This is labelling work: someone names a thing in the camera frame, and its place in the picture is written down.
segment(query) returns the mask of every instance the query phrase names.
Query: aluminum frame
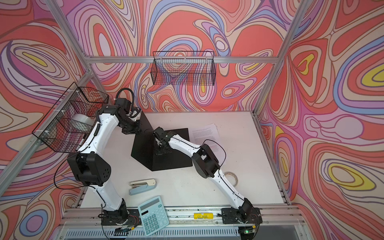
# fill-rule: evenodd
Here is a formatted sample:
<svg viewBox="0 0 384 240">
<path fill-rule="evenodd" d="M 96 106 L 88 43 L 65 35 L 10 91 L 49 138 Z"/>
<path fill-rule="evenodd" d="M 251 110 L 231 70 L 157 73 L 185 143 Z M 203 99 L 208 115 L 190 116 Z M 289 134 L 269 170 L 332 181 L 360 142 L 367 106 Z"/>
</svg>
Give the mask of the aluminum frame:
<svg viewBox="0 0 384 240">
<path fill-rule="evenodd" d="M 84 86 L 90 77 L 91 73 L 87 71 L 78 81 L 79 86 Z M 76 89 L 76 84 L 72 84 L 73 88 L 71 90 Z M 55 109 L 61 109 L 70 99 L 74 91 L 69 92 L 65 98 L 62 99 L 62 101 L 57 105 Z M 55 118 L 58 111 L 52 111 L 52 113 L 44 120 L 44 122 L 40 125 L 38 130 L 44 130 L 48 124 Z M 16 156 L 12 159 L 12 161 L 4 168 L 4 170 L 0 174 L 0 196 L 4 194 L 4 192 L 8 189 L 8 187 L 11 185 L 13 180 L 16 178 L 16 176 L 19 174 L 19 172 L 23 169 L 24 165 L 28 162 L 28 160 L 33 156 L 33 154 L 36 152 L 36 150 L 39 148 L 39 146 L 42 144 L 42 142 L 35 137 L 34 135 L 31 135 L 29 140 L 24 144 L 22 149 L 16 154 Z"/>
<path fill-rule="evenodd" d="M 265 80 L 263 89 L 261 90 L 259 97 L 256 101 L 255 107 L 253 109 L 253 113 L 256 113 L 257 109 L 259 109 L 260 105 L 264 102 L 264 99 L 266 98 L 267 93 L 269 93 L 271 90 L 273 82 L 278 77 L 280 67 L 284 63 L 284 57 L 287 54 L 289 46 L 291 45 L 293 38 L 295 37 L 295 34 L 300 27 L 301 21 L 303 20 L 303 17 L 311 3 L 312 3 L 312 0 L 302 0 L 299 3 L 295 16 L 293 17 L 291 25 L 287 31 L 287 35 L 285 36 L 283 43 L 281 45 L 280 51 L 278 53 L 277 62 L 272 67 L 267 79 Z"/>
<path fill-rule="evenodd" d="M 80 46 L 79 41 L 77 40 L 75 34 L 73 33 L 71 26 L 69 25 L 67 18 L 65 17 L 63 11 L 61 10 L 60 6 L 57 4 L 56 0 L 46 0 L 46 4 L 51 11 L 54 19 L 56 20 L 57 24 L 63 31 L 63 35 L 66 38 L 68 42 L 72 45 L 72 48 L 74 49 L 77 58 L 82 63 L 83 67 L 91 72 L 91 78 L 93 80 L 93 83 L 96 86 L 96 89 L 99 91 L 102 91 L 104 93 L 107 93 L 104 86 L 102 85 L 99 77 L 95 74 L 93 71 L 93 68 L 91 64 L 85 59 L 85 54 L 83 49 Z"/>
<path fill-rule="evenodd" d="M 184 57 L 169 57 L 167 58 L 175 58 L 175 59 L 183 59 Z M 88 63 L 153 63 L 152 56 L 86 56 L 86 61 Z M 277 57 L 221 57 L 214 56 L 215 63 L 276 63 L 278 61 Z"/>
<path fill-rule="evenodd" d="M 278 75 L 278 70 L 283 63 L 283 59 L 288 51 L 290 44 L 295 36 L 295 33 L 300 26 L 300 23 L 303 19 L 303 16 L 310 5 L 312 0 L 303 0 L 299 3 L 298 9 L 293 17 L 293 21 L 287 31 L 287 35 L 285 36 L 282 46 L 278 52 L 278 56 L 271 57 L 254 57 L 254 56 L 245 56 L 245 57 L 215 57 L 214 60 L 216 63 L 272 63 L 274 66 L 270 70 L 269 76 L 266 79 L 265 85 L 259 95 L 258 101 L 253 109 L 253 119 L 255 122 L 255 127 L 259 133 L 260 139 L 262 140 L 265 152 L 271 164 L 272 171 L 275 175 L 275 179 L 280 187 L 283 190 L 284 196 L 287 200 L 287 204 L 282 205 L 255 205 L 255 207 L 261 208 L 261 213 L 263 215 L 263 223 L 262 224 L 275 224 L 275 225 L 305 225 L 304 218 L 301 216 L 301 212 L 297 206 L 291 206 L 290 200 L 286 195 L 285 189 L 282 186 L 282 181 L 280 179 L 280 175 L 277 173 L 277 168 L 274 165 L 272 154 L 269 152 L 269 149 L 266 145 L 266 140 L 264 136 L 261 135 L 261 127 L 260 123 L 255 116 L 256 110 L 259 108 L 260 104 L 263 103 L 267 93 L 270 91 L 272 83 L 276 79 Z M 72 45 L 78 59 L 87 70 L 87 73 L 81 77 L 81 80 L 78 82 L 79 86 L 84 86 L 91 78 L 93 78 L 93 82 L 96 88 L 100 91 L 106 93 L 104 86 L 102 85 L 98 76 L 94 73 L 92 64 L 93 63 L 152 63 L 153 57 L 151 56 L 123 56 L 123 57 L 96 57 L 96 56 L 86 56 L 81 45 L 79 44 L 77 38 L 75 37 L 71 27 L 69 26 L 66 17 L 64 16 L 61 8 L 58 6 L 56 0 L 46 0 L 47 6 L 49 7 L 53 17 L 56 22 L 60 26 L 63 31 L 64 37 L 70 42 Z M 65 99 L 58 105 L 57 109 L 65 103 Z M 42 127 L 45 124 L 48 124 L 51 120 L 51 116 L 43 123 Z M 33 155 L 36 149 L 40 146 L 40 142 L 34 136 L 27 142 L 27 144 L 23 147 L 23 149 L 15 156 L 15 158 L 11 161 L 11 163 L 3 170 L 0 175 L 0 196 L 5 192 L 8 186 L 12 183 L 14 178 L 21 171 L 22 167 L 29 160 L 29 158 Z M 210 206 L 210 207 L 167 207 L 166 210 L 170 216 L 171 224 L 175 226 L 196 226 L 195 223 L 192 222 L 191 217 L 193 217 L 193 212 L 214 212 L 218 213 L 220 208 L 223 206 Z M 68 224 L 68 222 L 73 222 L 79 228 L 84 228 L 86 225 L 89 227 L 97 227 L 100 225 L 100 221 L 95 217 L 101 212 L 101 209 L 68 209 L 62 218 L 62 224 Z M 221 221 L 220 218 L 214 217 L 213 220 L 203 220 L 199 221 L 199 224 L 204 226 L 208 225 L 217 225 Z"/>
</svg>

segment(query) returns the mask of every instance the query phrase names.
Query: black cable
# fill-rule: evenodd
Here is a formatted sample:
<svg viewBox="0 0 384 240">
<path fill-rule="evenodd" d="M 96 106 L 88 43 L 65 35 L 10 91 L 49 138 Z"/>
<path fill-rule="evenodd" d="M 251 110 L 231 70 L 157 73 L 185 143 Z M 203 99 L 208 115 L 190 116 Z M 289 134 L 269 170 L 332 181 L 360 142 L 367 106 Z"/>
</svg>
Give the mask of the black cable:
<svg viewBox="0 0 384 240">
<path fill-rule="evenodd" d="M 132 91 L 131 89 L 129 89 L 129 88 L 121 88 L 121 89 L 116 93 L 115 104 L 116 104 L 116 101 L 117 101 L 118 97 L 120 96 L 120 93 L 121 93 L 122 91 L 124 91 L 124 90 L 128 90 L 128 91 L 130 91 L 131 94 L 132 94 L 131 112 L 132 112 L 132 114 L 133 114 L 133 104 L 134 104 L 134 102 L 135 102 L 135 95 L 133 94 L 133 91 Z"/>
<path fill-rule="evenodd" d="M 96 121 L 97 121 L 97 122 L 100 122 L 99 111 L 100 111 L 100 109 L 97 109 L 96 112 L 95 112 L 95 115 L 96 115 Z"/>
<path fill-rule="evenodd" d="M 103 227 L 103 208 L 106 206 L 104 205 L 103 207 L 103 204 L 100 204 L 101 205 L 101 229 L 103 230 L 103 233 L 104 233 L 104 236 L 108 239 L 108 240 L 111 240 L 104 232 L 104 227 Z"/>
<path fill-rule="evenodd" d="M 203 144 L 205 143 L 206 140 L 208 140 L 208 141 L 212 141 L 212 142 L 216 143 L 216 144 L 219 145 L 219 146 L 221 147 L 221 149 L 224 151 L 225 156 L 224 156 L 224 161 L 223 161 L 223 162 L 221 163 L 221 165 L 220 165 L 220 168 L 221 168 L 221 166 L 224 164 L 225 160 L 227 159 L 227 153 L 225 152 L 224 148 L 223 148 L 220 144 L 218 144 L 217 142 L 215 142 L 215 141 L 213 141 L 213 140 L 211 140 L 211 139 L 205 139 L 204 142 L 203 142 Z"/>
<path fill-rule="evenodd" d="M 221 147 L 221 149 L 224 151 L 224 160 L 223 160 L 223 162 L 221 163 L 221 165 L 220 165 L 220 168 L 221 168 L 221 166 L 224 164 L 224 162 L 225 162 L 225 160 L 227 159 L 227 153 L 225 152 L 225 150 L 224 150 L 224 148 L 220 145 L 220 144 L 218 144 L 217 142 L 215 142 L 215 141 L 213 141 L 213 140 L 211 140 L 211 139 L 205 139 L 204 140 L 204 142 L 203 142 L 203 144 L 205 143 L 205 141 L 206 140 L 209 140 L 209 141 L 212 141 L 212 142 L 214 142 L 214 143 L 216 143 L 217 145 L 219 145 L 220 147 Z M 220 172 L 218 172 L 218 175 L 219 175 L 219 177 L 221 178 L 221 180 L 224 182 L 224 184 L 225 185 L 227 185 L 227 187 L 233 192 L 233 194 L 235 194 L 236 195 L 236 197 L 238 197 L 238 198 L 240 198 L 241 200 L 243 200 L 244 202 L 245 202 L 245 200 L 244 199 L 242 199 L 241 197 L 239 197 L 229 186 L 228 186 L 228 184 L 224 181 L 224 179 L 221 177 L 221 175 L 220 175 Z"/>
<path fill-rule="evenodd" d="M 57 186 L 57 184 L 56 184 L 56 174 L 57 174 L 57 172 L 59 171 L 60 167 L 65 163 L 65 161 L 67 161 L 67 160 L 68 160 L 69 158 L 71 158 L 71 157 L 72 157 L 72 156 L 66 158 L 66 159 L 59 165 L 59 167 L 56 169 L 55 174 L 53 175 L 53 184 L 54 184 L 55 187 L 57 187 L 58 189 L 61 189 L 61 190 L 71 190 L 71 189 L 76 189 L 76 188 L 80 188 L 80 187 L 87 187 L 87 186 L 79 186 L 79 187 L 71 187 L 71 188 L 61 188 L 61 187 Z"/>
<path fill-rule="evenodd" d="M 81 152 L 83 152 L 85 149 L 87 149 L 87 148 L 89 147 L 89 145 L 91 144 L 91 142 L 93 141 L 94 138 L 95 138 L 95 136 L 93 136 L 93 138 L 91 139 L 91 141 L 90 141 L 90 143 L 88 144 L 88 146 L 87 146 L 86 148 L 84 148 L 83 150 L 81 150 L 80 152 L 78 152 L 78 153 L 81 153 Z M 83 186 L 79 186 L 79 187 L 71 187 L 71 188 L 62 188 L 62 187 L 57 186 L 57 184 L 56 184 L 56 174 L 57 174 L 57 172 L 59 171 L 60 167 L 65 163 L 65 161 L 67 161 L 67 160 L 68 160 L 69 158 L 71 158 L 71 157 L 72 157 L 72 156 L 66 158 L 66 159 L 59 165 L 59 167 L 56 169 L 56 172 L 55 172 L 55 174 L 53 175 L 53 184 L 55 185 L 55 187 L 58 188 L 58 189 L 61 189 L 61 190 L 71 190 L 71 189 L 76 189 L 76 188 L 80 188 L 80 187 L 92 187 L 92 188 L 96 191 L 96 193 L 99 195 L 99 197 L 101 198 L 101 200 L 104 202 L 104 204 L 107 205 L 107 203 L 105 202 L 105 200 L 103 199 L 103 197 L 100 195 L 100 193 L 97 191 L 97 189 L 96 189 L 95 187 L 91 186 L 91 185 L 83 185 Z"/>
<path fill-rule="evenodd" d="M 136 108 L 136 109 L 137 109 L 136 114 L 135 114 L 135 115 L 132 115 L 131 118 L 136 117 L 136 116 L 139 115 L 139 113 L 141 112 L 141 108 Z"/>
<path fill-rule="evenodd" d="M 146 133 L 146 131 L 148 131 L 148 130 L 151 130 L 151 128 L 145 129 L 143 133 Z"/>
</svg>

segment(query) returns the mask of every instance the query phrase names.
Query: calculator keypad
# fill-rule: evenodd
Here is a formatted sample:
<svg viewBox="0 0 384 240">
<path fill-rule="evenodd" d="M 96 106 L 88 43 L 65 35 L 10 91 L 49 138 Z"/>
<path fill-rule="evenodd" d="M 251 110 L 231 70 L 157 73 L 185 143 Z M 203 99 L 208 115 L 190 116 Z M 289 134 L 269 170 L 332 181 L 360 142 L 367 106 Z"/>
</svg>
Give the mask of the calculator keypad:
<svg viewBox="0 0 384 240">
<path fill-rule="evenodd" d="M 162 204 L 152 206 L 152 208 L 148 210 L 149 212 L 141 217 L 142 226 L 147 236 L 169 224 Z"/>
</svg>

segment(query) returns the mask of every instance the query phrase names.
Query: paper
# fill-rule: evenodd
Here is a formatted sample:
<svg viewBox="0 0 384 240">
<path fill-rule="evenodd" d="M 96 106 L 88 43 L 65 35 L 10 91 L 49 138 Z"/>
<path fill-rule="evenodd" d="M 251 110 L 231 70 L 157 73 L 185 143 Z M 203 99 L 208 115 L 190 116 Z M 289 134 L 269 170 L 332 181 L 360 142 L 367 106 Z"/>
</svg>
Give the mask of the paper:
<svg viewBox="0 0 384 240">
<path fill-rule="evenodd" d="M 202 145 L 206 139 L 209 139 L 217 142 L 223 147 L 216 125 L 213 123 L 201 128 L 189 128 L 188 131 L 189 141 L 194 144 Z M 218 160 L 218 163 L 221 165 L 225 158 L 224 150 L 219 145 L 209 140 L 206 140 L 205 144 L 211 148 Z"/>
</svg>

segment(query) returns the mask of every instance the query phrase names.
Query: wire mesh basket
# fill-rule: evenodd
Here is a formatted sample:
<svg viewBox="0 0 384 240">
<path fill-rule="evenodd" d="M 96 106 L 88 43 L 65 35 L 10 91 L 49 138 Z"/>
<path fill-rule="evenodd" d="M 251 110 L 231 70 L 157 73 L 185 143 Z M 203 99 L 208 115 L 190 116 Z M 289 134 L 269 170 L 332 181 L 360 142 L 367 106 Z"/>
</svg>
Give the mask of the wire mesh basket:
<svg viewBox="0 0 384 240">
<path fill-rule="evenodd" d="M 96 111 L 108 103 L 106 93 L 89 87 L 67 89 L 68 101 L 44 130 L 36 130 L 32 134 L 55 152 L 76 152 L 87 139 L 96 123 Z"/>
<path fill-rule="evenodd" d="M 215 84 L 213 51 L 154 51 L 151 77 L 154 85 Z"/>
</svg>

